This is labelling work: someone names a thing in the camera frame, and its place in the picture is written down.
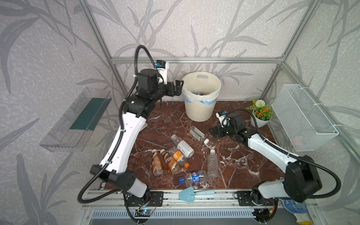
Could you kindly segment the clear rectangular green-label bottle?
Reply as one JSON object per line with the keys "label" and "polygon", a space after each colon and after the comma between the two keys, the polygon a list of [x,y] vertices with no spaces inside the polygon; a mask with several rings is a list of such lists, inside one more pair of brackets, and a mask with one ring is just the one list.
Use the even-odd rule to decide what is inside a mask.
{"label": "clear rectangular green-label bottle", "polygon": [[210,142],[210,140],[206,137],[206,135],[194,125],[190,127],[189,132],[196,140],[198,140],[199,142],[205,145],[207,145]]}

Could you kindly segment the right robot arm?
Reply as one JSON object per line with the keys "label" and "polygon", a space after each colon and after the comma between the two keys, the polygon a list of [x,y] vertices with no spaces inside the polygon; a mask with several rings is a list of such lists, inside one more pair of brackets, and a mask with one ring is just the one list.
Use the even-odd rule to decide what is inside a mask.
{"label": "right robot arm", "polygon": [[[302,203],[307,199],[323,199],[334,196],[341,190],[340,178],[330,169],[314,162],[308,156],[298,156],[265,138],[257,124],[255,129],[246,128],[239,109],[230,112],[219,111],[216,117],[220,125],[210,128],[214,138],[230,137],[232,140],[260,153],[285,173],[285,178],[264,181],[252,188],[251,199],[261,205],[266,199],[283,198]],[[335,187],[328,193],[317,194],[323,185],[318,170],[332,176]]]}

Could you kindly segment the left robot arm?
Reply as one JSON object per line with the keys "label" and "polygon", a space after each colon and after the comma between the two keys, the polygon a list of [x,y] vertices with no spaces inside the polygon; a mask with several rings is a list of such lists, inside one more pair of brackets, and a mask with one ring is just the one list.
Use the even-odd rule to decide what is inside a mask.
{"label": "left robot arm", "polygon": [[[99,165],[91,167],[94,176],[80,190],[77,200],[88,204],[98,201],[115,192],[133,196],[142,203],[150,201],[150,189],[141,182],[136,173],[128,169],[128,160],[136,139],[155,108],[164,96],[174,97],[182,94],[183,81],[167,81],[166,62],[154,61],[148,49],[139,45],[135,51],[135,80],[119,108],[120,127],[106,156]],[[115,188],[98,197],[84,199],[83,195],[90,185],[100,178]]]}

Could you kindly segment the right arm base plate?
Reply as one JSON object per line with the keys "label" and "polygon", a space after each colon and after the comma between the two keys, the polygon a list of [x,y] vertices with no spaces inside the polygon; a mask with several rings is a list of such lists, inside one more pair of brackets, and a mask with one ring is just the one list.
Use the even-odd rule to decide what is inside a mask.
{"label": "right arm base plate", "polygon": [[237,191],[233,197],[238,200],[239,206],[274,206],[275,198],[266,199],[258,191]]}

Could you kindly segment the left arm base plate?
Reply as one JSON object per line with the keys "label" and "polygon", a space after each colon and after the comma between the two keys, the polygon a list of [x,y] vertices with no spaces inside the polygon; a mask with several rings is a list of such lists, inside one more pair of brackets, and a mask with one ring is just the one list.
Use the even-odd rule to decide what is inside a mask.
{"label": "left arm base plate", "polygon": [[164,200],[163,191],[147,190],[143,197],[126,196],[125,201],[128,207],[154,206],[161,207]]}

